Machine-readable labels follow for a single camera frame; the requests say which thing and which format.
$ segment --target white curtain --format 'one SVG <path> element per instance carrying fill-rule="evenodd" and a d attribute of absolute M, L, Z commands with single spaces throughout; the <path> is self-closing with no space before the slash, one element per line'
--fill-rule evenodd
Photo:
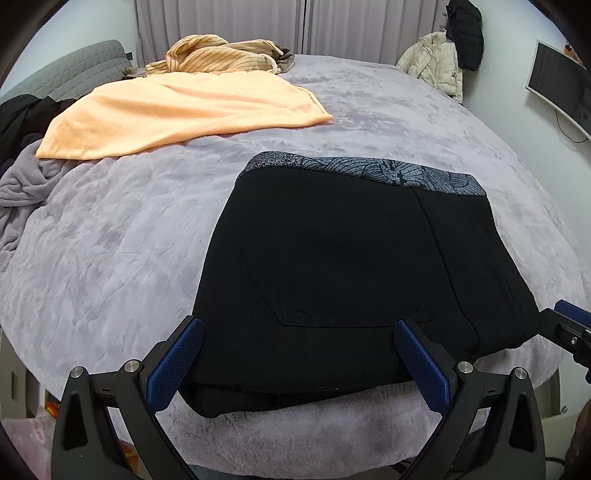
<path fill-rule="evenodd" d="M 304 52 L 395 64 L 447 22 L 449 0 L 307 0 Z"/>
<path fill-rule="evenodd" d="M 179 39 L 215 33 L 229 42 L 266 38 L 301 53 L 304 0 L 135 0 L 140 66 Z"/>

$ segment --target white puffer jacket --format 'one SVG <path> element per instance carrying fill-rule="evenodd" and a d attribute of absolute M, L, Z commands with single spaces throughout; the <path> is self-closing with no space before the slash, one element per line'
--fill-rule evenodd
<path fill-rule="evenodd" d="M 422 37 L 404 52 L 397 66 L 457 102 L 462 102 L 462 70 L 457 65 L 456 45 L 447 40 L 445 32 L 434 32 Z"/>

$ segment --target white wall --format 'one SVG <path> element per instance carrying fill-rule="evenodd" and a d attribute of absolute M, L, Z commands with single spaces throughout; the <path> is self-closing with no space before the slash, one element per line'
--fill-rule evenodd
<path fill-rule="evenodd" d="M 53 60 L 111 39 L 119 40 L 126 52 L 132 52 L 136 64 L 134 0 L 70 0 L 29 42 L 0 87 L 0 95 Z"/>
<path fill-rule="evenodd" d="M 591 264 L 591 142 L 573 144 L 558 130 L 554 109 L 525 89 L 537 40 L 560 49 L 566 40 L 528 0 L 471 1 L 482 12 L 485 53 L 479 71 L 464 76 L 464 105 L 554 197 Z M 584 138 L 559 118 L 572 138 Z M 585 372 L 571 355 L 560 367 L 561 402 L 571 412 L 591 398 Z"/>

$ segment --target black clothing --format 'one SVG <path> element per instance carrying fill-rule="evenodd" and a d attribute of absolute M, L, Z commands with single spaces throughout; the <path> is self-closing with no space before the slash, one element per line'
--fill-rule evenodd
<path fill-rule="evenodd" d="M 446 9 L 446 37 L 456 44 L 457 64 L 475 72 L 484 52 L 482 14 L 468 0 L 452 0 Z"/>
<path fill-rule="evenodd" d="M 406 316 L 458 361 L 536 334 L 535 301 L 483 194 L 403 177 L 397 186 L 300 168 L 245 171 L 193 310 L 205 341 L 179 392 L 200 415 L 408 381 L 392 341 Z"/>
<path fill-rule="evenodd" d="M 18 95 L 0 105 L 0 177 L 22 149 L 43 138 L 51 121 L 74 102 Z"/>

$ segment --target gray bedspread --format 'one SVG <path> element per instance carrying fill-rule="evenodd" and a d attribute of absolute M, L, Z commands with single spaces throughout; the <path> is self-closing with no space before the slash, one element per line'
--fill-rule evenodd
<path fill-rule="evenodd" d="M 589 276 L 556 205 L 464 107 L 386 65 L 299 57 L 285 78 L 313 91 L 335 119 L 86 163 L 65 174 L 31 214 L 0 273 L 0 323 L 53 394 L 61 394 L 74 365 L 100 372 L 142 358 L 191 312 L 236 176 L 265 150 L 469 173 L 488 193 L 499 234 L 538 307 L 558 299 L 589 305 Z M 524 366 L 538 386 L 560 361 L 561 350 L 536 337 L 480 366 Z M 416 455 L 440 416 L 409 382 L 216 419 L 199 417 L 177 395 L 158 418 L 189 463 L 243 475 L 330 478 Z M 124 432 L 120 419 L 116 425 Z"/>

